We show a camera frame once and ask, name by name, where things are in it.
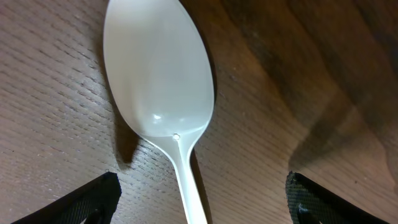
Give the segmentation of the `white plastic spoon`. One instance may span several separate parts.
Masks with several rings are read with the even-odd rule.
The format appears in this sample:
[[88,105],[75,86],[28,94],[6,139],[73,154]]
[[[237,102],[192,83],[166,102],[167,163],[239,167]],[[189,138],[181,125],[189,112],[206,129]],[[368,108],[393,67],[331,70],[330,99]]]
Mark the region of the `white plastic spoon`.
[[187,222],[206,223],[190,159],[210,123],[215,91],[192,18],[178,0],[110,0],[103,55],[121,116],[169,158]]

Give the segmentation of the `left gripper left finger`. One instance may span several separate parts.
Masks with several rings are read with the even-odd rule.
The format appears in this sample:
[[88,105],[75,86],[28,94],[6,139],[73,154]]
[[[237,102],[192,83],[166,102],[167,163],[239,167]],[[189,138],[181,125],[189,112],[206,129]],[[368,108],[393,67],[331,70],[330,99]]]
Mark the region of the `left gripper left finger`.
[[118,175],[106,172],[46,207],[17,220],[16,223],[109,224],[120,197]]

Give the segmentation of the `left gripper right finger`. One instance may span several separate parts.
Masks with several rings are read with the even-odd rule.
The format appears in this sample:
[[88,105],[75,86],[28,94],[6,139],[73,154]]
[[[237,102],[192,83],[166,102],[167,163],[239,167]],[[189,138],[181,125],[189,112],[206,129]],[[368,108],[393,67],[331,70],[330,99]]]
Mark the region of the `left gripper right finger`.
[[289,172],[285,182],[285,192],[290,217],[296,224],[383,224],[385,222],[296,172]]

